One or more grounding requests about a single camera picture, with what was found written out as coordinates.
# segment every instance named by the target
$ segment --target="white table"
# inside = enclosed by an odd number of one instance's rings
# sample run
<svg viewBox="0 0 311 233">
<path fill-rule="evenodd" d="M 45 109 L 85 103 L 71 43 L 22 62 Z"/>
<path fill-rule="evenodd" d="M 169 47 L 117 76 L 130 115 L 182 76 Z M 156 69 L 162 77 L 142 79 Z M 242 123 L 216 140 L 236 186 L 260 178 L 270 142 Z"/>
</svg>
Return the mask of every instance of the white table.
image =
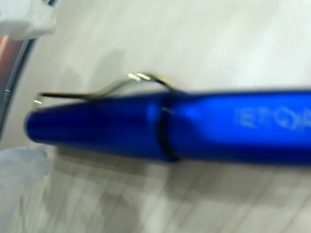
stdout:
<svg viewBox="0 0 311 233">
<path fill-rule="evenodd" d="M 56 10 L 59 31 L 33 49 L 1 149 L 35 146 L 23 121 L 37 92 L 95 91 L 129 72 L 191 91 L 311 84 L 309 0 L 62 0 Z M 311 231 L 308 168 L 48 152 L 52 171 L 12 233 Z"/>
</svg>

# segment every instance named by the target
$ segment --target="table surface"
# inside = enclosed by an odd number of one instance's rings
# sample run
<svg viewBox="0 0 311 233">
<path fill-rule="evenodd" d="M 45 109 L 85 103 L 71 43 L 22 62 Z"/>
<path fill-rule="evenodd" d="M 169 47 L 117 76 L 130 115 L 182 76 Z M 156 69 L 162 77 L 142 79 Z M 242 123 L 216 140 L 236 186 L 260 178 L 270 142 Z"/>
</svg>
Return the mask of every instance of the table surface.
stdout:
<svg viewBox="0 0 311 233">
<path fill-rule="evenodd" d="M 39 91 L 95 91 L 129 72 L 185 90 L 311 85 L 308 0 L 64 0 L 22 74 L 0 149 L 35 147 L 23 121 Z M 48 147 L 52 171 L 12 233 L 306 233 L 311 170 L 156 163 Z"/>
</svg>

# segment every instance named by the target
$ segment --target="metal pen clip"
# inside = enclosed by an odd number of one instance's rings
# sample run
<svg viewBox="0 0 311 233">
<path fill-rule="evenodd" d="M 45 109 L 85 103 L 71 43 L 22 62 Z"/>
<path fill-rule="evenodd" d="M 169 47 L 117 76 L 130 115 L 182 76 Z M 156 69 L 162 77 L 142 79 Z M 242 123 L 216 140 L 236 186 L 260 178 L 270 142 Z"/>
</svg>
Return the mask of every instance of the metal pen clip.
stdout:
<svg viewBox="0 0 311 233">
<path fill-rule="evenodd" d="M 105 87 L 97 92 L 94 93 L 58 93 L 58 92 L 41 92 L 38 93 L 34 99 L 34 110 L 39 110 L 40 106 L 43 103 L 43 98 L 50 97 L 50 98 L 65 98 L 65 99 L 82 99 L 85 101 L 92 101 L 92 100 L 103 100 L 107 98 L 108 96 L 111 96 L 116 91 L 120 90 L 122 87 L 127 86 L 132 81 L 136 81 L 137 83 L 140 83 L 142 81 L 149 81 L 149 82 L 155 82 L 159 83 L 162 86 L 164 86 L 169 91 L 176 90 L 170 82 L 168 82 L 165 78 L 154 75 L 154 74 L 143 74 L 143 73 L 129 73 L 127 75 L 127 78 L 120 79 L 119 81 L 116 81 L 115 83 L 111 84 L 108 87 Z"/>
</svg>

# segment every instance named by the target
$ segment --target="gold pen clip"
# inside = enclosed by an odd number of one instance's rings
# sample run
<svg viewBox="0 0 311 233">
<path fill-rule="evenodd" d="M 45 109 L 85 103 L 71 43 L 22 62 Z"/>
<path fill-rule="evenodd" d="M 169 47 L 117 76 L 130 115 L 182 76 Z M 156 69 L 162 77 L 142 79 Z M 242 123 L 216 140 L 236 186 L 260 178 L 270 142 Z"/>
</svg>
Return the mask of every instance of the gold pen clip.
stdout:
<svg viewBox="0 0 311 233">
<path fill-rule="evenodd" d="M 119 81 L 116 81 L 115 83 L 111 84 L 108 87 L 105 87 L 97 92 L 94 93 L 58 93 L 58 92 L 41 92 L 38 93 L 34 99 L 34 110 L 39 110 L 43 99 L 46 97 L 50 98 L 66 98 L 66 99 L 82 99 L 85 101 L 91 101 L 91 100 L 102 100 L 106 97 L 114 94 L 116 91 L 120 90 L 122 87 L 127 86 L 132 81 L 136 81 L 138 83 L 142 81 L 150 81 L 159 83 L 165 88 L 167 88 L 169 91 L 176 90 L 165 78 L 159 75 L 154 74 L 143 74 L 143 73 L 130 73 L 127 75 L 127 78 L 121 79 Z"/>
</svg>

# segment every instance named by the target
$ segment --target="wooden table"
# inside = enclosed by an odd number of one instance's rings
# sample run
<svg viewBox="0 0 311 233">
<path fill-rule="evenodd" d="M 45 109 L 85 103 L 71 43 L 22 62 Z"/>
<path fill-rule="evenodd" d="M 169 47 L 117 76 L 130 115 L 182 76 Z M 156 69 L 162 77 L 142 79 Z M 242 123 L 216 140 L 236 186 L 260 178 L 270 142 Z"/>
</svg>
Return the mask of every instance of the wooden table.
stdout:
<svg viewBox="0 0 311 233">
<path fill-rule="evenodd" d="M 95 91 L 129 72 L 191 91 L 311 84 L 308 0 L 63 0 L 56 10 L 59 31 L 33 49 L 1 149 L 35 146 L 23 121 L 37 92 Z M 12 233 L 311 232 L 307 167 L 48 153 L 52 171 L 16 209 Z"/>
</svg>

